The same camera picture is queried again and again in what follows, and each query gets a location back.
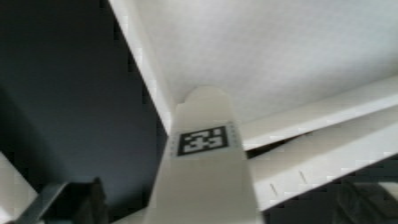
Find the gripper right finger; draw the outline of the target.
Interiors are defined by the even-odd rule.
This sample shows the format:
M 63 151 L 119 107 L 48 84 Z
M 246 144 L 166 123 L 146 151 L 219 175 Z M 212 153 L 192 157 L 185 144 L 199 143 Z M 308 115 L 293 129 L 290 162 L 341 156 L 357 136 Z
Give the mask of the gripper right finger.
M 345 182 L 334 224 L 398 224 L 398 182 Z

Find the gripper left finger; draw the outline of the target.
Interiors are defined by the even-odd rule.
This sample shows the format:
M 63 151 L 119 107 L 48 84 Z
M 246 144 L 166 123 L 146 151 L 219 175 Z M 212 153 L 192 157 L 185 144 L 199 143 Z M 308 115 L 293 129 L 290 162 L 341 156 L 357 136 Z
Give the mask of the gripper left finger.
M 50 184 L 13 224 L 110 224 L 102 180 Z

